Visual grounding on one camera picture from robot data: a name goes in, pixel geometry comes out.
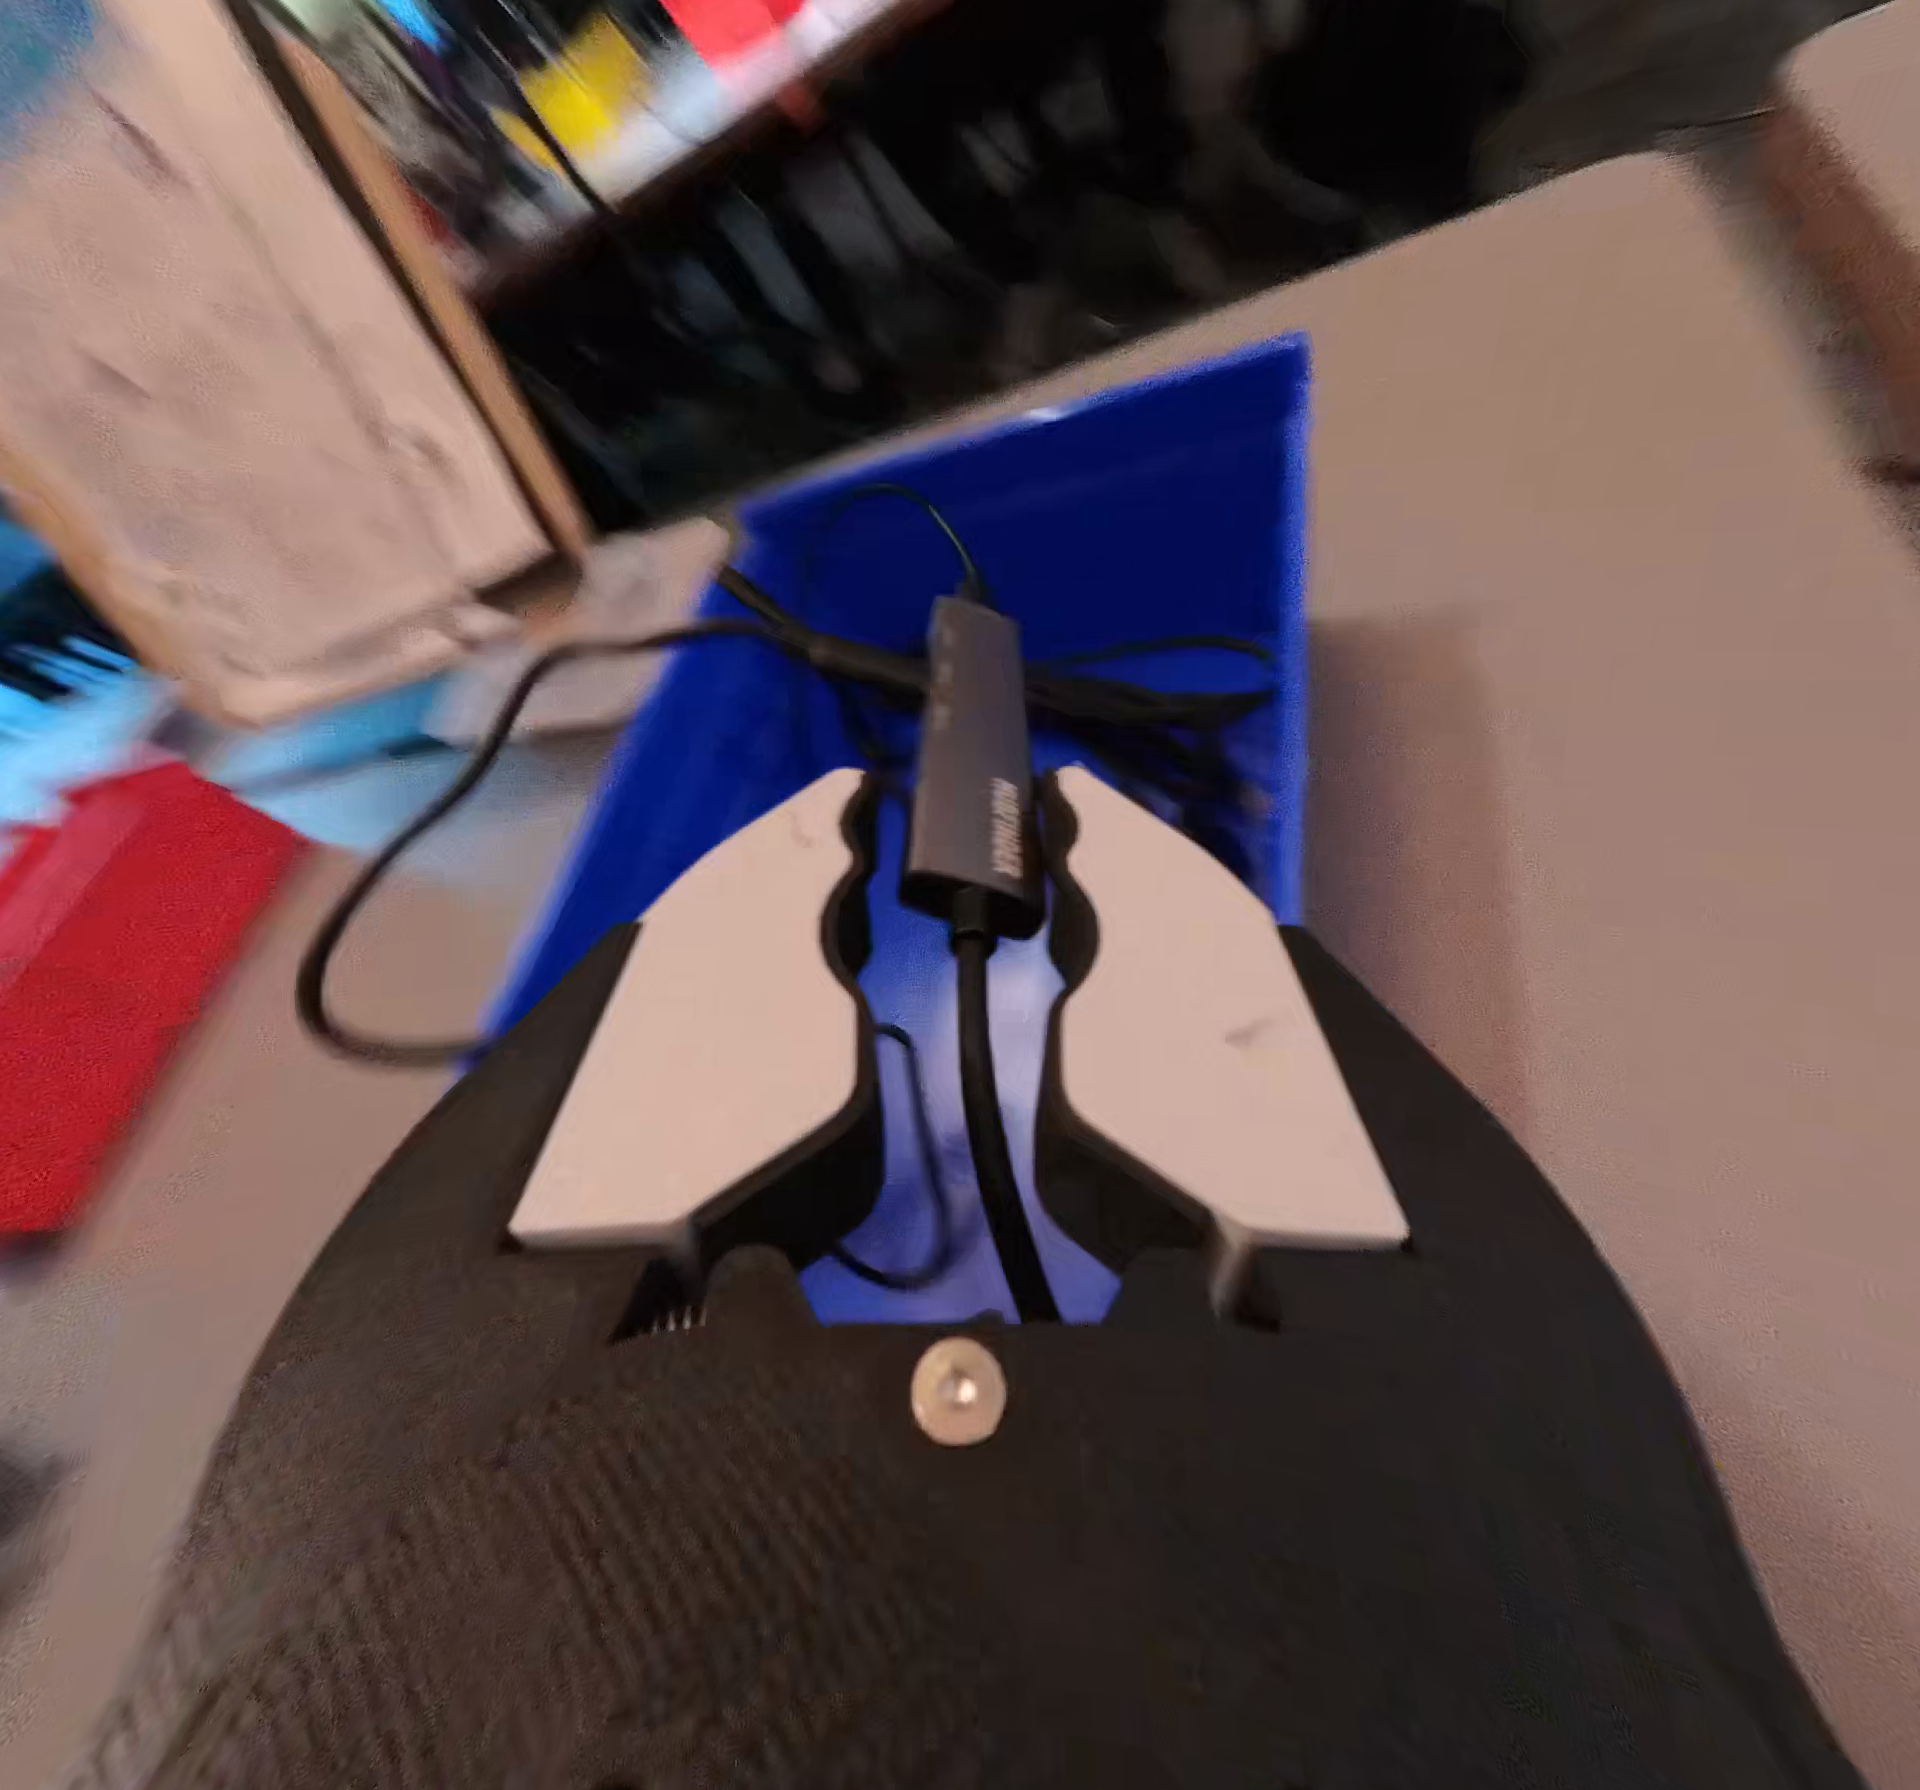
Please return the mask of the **grey USB hub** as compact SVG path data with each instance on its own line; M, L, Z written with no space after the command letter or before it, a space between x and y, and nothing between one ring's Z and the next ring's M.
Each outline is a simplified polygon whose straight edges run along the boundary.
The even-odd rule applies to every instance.
M933 600L899 898L948 930L1043 925L1021 628L966 595Z

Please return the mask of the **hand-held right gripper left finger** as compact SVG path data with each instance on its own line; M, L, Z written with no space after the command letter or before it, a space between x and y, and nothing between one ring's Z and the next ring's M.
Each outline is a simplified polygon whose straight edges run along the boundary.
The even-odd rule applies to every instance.
M839 766L676 879L634 935L509 1219L522 1249L797 1267L885 1176L873 953L877 776Z

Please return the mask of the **blue plastic bin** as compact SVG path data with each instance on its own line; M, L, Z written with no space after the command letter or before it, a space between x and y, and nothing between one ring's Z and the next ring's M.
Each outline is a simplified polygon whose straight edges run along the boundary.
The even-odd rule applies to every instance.
M986 426L752 499L738 567L804 625L906 652L958 557L935 506L1021 625L1030 663L1092 656L1092 671L1164 692L1264 692L1204 736L1225 773L1198 799L1146 773L1148 754L1036 728L1041 768L1085 762L1178 819L1259 894L1302 919L1307 734L1309 361L1253 348L1169 373L1094 379L1063 403L1011 406ZM927 1117L964 1248L918 1292L825 1259L802 1274L828 1324L1013 1314L979 1226L961 1121L953 959L945 931L899 903L904 768L915 728L874 697L859 722L825 682L752 644L697 645L662 671L597 780L492 1027L522 1018L603 930L634 919L683 870L788 794L880 754L895 784L877 832L874 949L862 987L918 1045Z

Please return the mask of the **yellow box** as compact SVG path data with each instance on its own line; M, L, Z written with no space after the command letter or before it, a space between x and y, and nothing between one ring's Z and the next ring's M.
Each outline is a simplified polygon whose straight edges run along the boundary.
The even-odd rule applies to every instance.
M653 96L653 66L628 26L603 11L515 80L576 164L597 157Z

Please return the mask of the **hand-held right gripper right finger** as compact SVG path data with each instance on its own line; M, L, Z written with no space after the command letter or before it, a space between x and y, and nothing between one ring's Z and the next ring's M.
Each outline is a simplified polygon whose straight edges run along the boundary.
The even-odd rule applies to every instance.
M1041 784L1060 975L1036 1111L1043 1215L1110 1274L1189 1253L1385 1253L1410 1226L1279 921L1085 766Z

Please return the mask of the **light blue object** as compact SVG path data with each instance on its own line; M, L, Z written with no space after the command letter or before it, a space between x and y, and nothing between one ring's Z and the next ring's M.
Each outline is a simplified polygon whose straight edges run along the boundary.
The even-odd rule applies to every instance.
M437 753L426 722L444 680L430 675L294 722L205 722L137 663L38 538L1 521L6 835L59 816L69 789L165 757L230 792L273 795Z

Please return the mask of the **grey desk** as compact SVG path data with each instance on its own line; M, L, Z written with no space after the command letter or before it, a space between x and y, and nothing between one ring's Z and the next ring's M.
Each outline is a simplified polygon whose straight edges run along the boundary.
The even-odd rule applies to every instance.
M1577 171L859 450L1307 332L1307 923L1548 1174L1710 1442L1788 1645L1916 1786L1916 555L1678 161ZM343 954L467 1028L600 745L529 751ZM438 1090L326 1057L302 937L437 768L326 842L46 1267L4 1276L4 1786L57 1786L294 1283Z

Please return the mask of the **red plastic bin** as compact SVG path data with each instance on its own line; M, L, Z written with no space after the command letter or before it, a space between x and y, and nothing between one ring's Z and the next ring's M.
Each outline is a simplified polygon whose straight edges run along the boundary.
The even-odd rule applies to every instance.
M1 875L1 1237L77 1226L310 842L180 760L71 788Z

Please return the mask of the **cardboard box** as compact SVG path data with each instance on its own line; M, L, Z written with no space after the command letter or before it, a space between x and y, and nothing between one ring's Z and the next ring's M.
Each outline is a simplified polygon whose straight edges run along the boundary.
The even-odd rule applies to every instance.
M428 205L404 179L382 128L277 0L218 0L218 6L277 96L283 120L461 396L511 480L524 521L538 529L532 555L481 572L483 595L509 602L522 583L578 577L595 541L592 523L492 334L454 277L432 234Z

